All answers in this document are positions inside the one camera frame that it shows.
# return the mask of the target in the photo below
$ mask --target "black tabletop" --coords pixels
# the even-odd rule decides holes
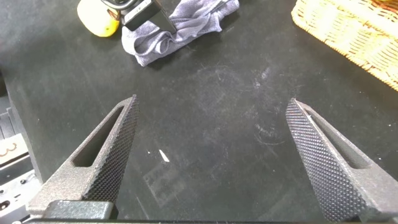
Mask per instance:
[[[178,3],[162,2],[168,13]],[[295,1],[241,0],[223,32],[144,68],[121,32],[91,34],[77,4],[0,8],[1,69],[44,181],[133,94],[141,113],[120,218],[322,220],[285,121],[292,97],[398,179],[398,94],[298,28]]]

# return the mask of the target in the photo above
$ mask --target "yellow object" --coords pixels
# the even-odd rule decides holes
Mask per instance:
[[[119,27],[119,12],[110,9],[101,0],[81,0],[77,14],[85,27],[99,37],[109,37]]]
[[[294,22],[398,91],[398,1],[298,0]]]

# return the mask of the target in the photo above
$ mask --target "white speck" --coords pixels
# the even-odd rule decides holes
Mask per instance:
[[[268,76],[268,74],[269,74],[269,68],[267,68],[267,69],[265,69],[265,71],[263,71],[262,73],[261,73],[261,78],[262,79],[266,79],[267,78],[267,76]]]
[[[159,152],[160,152],[160,155],[162,155],[162,158],[165,162],[170,162],[169,159],[167,158],[166,154],[164,154],[164,152],[161,149],[159,149]]]
[[[261,86],[261,84],[256,80],[256,84],[254,85],[254,87],[255,87],[256,89],[258,89],[260,86]]]

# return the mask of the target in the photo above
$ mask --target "scratch mark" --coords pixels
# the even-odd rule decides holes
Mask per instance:
[[[255,127],[256,127],[260,132],[262,132],[262,133],[267,133],[267,134],[268,134],[268,132],[267,132],[266,130],[264,130],[264,128],[260,127],[259,124],[256,124]]]
[[[164,152],[161,149],[159,149],[159,152],[165,162],[170,162],[169,158],[167,158],[166,154],[164,154]]]
[[[263,141],[262,141],[259,137],[257,137],[256,135],[254,135],[254,137],[257,139],[257,141],[258,141],[260,144],[263,144],[263,145],[267,146],[268,150],[269,150],[274,156],[276,156],[276,157],[278,157],[278,155],[275,153],[275,151],[274,151],[270,146],[277,146],[277,145],[282,144],[282,143],[285,142],[285,141],[282,141],[282,142],[278,142],[278,143],[268,143],[268,142],[263,142]]]
[[[145,211],[144,206],[142,206],[141,201],[139,200],[139,198],[136,196],[136,199],[138,201],[139,206],[141,206],[142,212],[144,212],[144,215],[147,219],[149,219],[148,213]]]

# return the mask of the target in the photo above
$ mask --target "black metal part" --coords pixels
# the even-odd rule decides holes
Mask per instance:
[[[62,164],[28,203],[42,216],[55,200],[115,202],[139,114],[136,95],[118,105]]]
[[[398,182],[317,112],[293,98],[286,120],[326,219],[398,215]]]
[[[57,200],[51,202],[43,218],[111,220],[118,217],[118,210],[112,202],[89,202]]]

